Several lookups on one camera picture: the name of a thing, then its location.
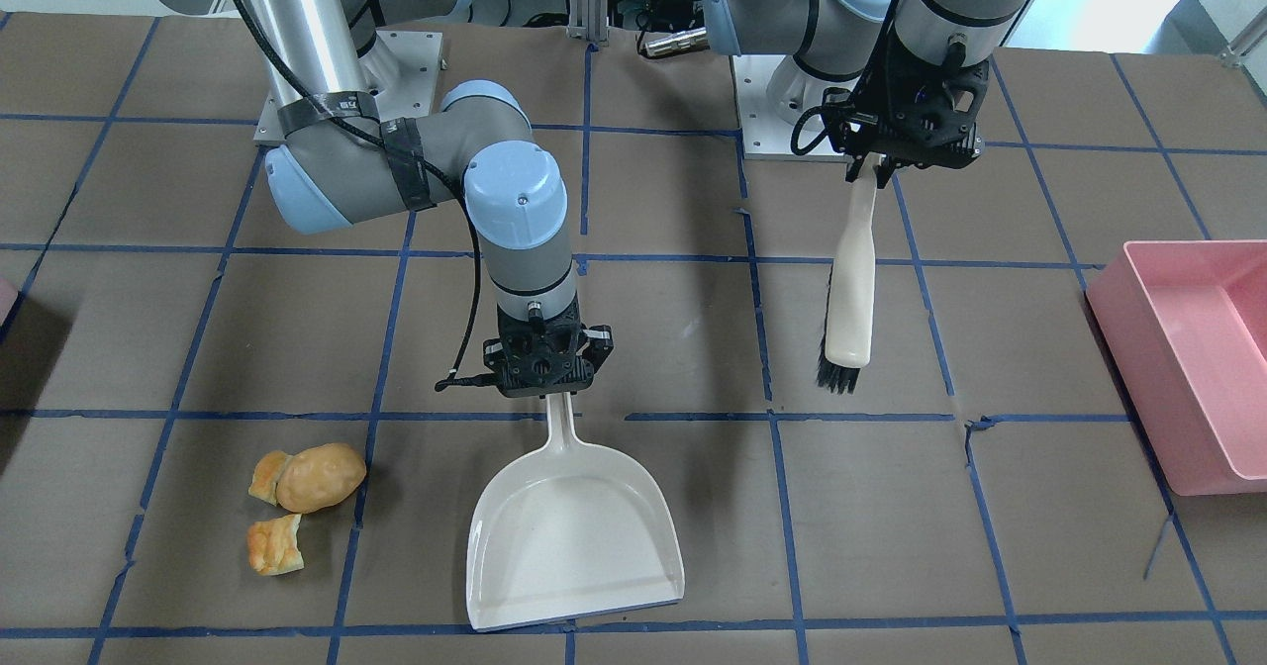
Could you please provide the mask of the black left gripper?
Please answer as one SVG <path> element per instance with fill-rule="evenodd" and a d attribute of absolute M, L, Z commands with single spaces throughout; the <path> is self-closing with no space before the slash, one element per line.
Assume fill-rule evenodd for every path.
<path fill-rule="evenodd" d="M 832 149 L 858 170 L 870 152 L 881 167 L 964 168 L 982 155 L 977 115 L 988 87 L 988 65 L 968 65 L 963 37 L 933 47 L 933 61 L 897 37 L 877 42 L 851 91 L 824 92 L 824 123 Z"/>

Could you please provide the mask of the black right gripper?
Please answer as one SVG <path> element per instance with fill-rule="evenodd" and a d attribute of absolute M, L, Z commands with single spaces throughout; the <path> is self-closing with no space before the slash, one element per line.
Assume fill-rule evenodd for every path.
<path fill-rule="evenodd" d="M 547 320 L 519 320 L 498 309 L 497 326 L 499 336 L 484 341 L 483 362 L 507 398 L 585 390 L 614 350 L 611 328 L 584 326 L 576 304 Z"/>

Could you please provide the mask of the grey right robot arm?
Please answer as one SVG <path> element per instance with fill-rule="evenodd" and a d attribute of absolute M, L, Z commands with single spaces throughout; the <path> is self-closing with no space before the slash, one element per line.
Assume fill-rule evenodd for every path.
<path fill-rule="evenodd" d="M 555 156 L 533 141 L 519 101 L 466 80 L 433 111 L 409 106 L 418 79 L 385 44 L 398 22 L 449 19 L 471 0 L 232 0 L 269 65 L 272 111 L 265 168 L 283 219 L 303 234 L 455 200 L 478 277 L 495 290 L 498 334 L 484 375 L 449 386 L 547 396 L 589 388 L 614 350 L 585 327 Z"/>

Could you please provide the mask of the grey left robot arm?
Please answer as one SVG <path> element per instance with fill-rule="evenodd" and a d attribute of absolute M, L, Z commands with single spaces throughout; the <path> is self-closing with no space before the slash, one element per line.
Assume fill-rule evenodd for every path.
<path fill-rule="evenodd" d="M 827 143 L 849 179 L 868 155 L 889 177 L 978 158 L 991 60 L 1030 1 L 703 0 L 703 20 L 716 53 L 780 60 L 784 155 Z"/>

